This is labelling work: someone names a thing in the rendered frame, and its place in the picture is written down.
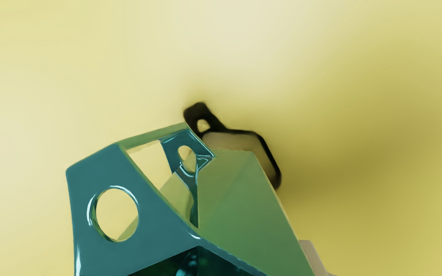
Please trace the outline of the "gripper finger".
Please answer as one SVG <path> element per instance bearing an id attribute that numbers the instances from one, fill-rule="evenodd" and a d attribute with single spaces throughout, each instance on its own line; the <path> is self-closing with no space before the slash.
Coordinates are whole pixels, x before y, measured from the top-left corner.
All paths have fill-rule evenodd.
<path id="1" fill-rule="evenodd" d="M 299 240 L 299 244 L 305 253 L 314 276 L 330 276 L 313 243 L 309 240 Z"/>

